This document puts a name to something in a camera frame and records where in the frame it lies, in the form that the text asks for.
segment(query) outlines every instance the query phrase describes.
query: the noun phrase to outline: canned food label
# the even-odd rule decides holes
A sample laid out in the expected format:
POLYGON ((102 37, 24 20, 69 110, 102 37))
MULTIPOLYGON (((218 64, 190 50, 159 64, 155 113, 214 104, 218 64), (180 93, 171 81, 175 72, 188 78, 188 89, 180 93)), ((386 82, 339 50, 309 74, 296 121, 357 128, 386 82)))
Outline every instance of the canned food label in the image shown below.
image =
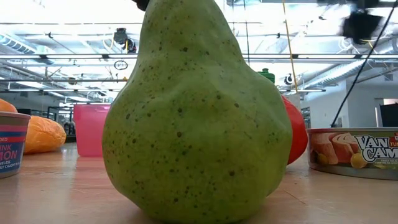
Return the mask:
POLYGON ((398 170, 398 132, 313 133, 310 137, 311 163, 398 170))
POLYGON ((18 170, 24 152, 26 132, 0 134, 0 172, 18 170))

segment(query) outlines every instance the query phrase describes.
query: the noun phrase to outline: table surface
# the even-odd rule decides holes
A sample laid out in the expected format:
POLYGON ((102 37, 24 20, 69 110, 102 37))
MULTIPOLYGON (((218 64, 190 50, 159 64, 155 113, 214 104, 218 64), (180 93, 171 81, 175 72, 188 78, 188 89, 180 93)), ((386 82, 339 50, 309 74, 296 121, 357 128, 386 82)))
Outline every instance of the table surface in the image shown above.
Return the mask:
MULTIPOLYGON (((78 157, 75 144, 25 156, 22 164, 18 175, 0 180, 0 223, 160 223, 113 188, 102 158, 78 157)), ((243 223, 393 224, 397 208, 398 182, 318 172, 303 156, 243 223)))

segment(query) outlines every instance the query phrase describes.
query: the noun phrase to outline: red tomato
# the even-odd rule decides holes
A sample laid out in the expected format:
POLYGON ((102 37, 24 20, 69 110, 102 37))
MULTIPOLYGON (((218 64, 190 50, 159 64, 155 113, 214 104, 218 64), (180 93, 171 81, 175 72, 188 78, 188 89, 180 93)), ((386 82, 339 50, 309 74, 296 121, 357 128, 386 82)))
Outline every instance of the red tomato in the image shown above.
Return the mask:
POLYGON ((301 112, 286 97, 282 96, 282 98, 284 99, 285 108, 293 129, 293 142, 290 149, 289 161, 287 162, 289 165, 305 152, 308 144, 308 136, 301 112))

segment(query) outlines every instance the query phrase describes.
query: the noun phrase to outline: van camp's can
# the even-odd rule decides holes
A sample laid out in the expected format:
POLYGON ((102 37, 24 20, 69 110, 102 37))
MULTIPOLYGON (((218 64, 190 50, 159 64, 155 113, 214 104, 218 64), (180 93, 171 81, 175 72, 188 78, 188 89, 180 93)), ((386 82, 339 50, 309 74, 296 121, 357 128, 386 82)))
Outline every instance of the van camp's can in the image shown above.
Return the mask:
POLYGON ((30 116, 0 112, 0 179, 19 172, 30 116))
POLYGON ((398 180, 398 128, 308 129, 307 133, 312 169, 398 180))

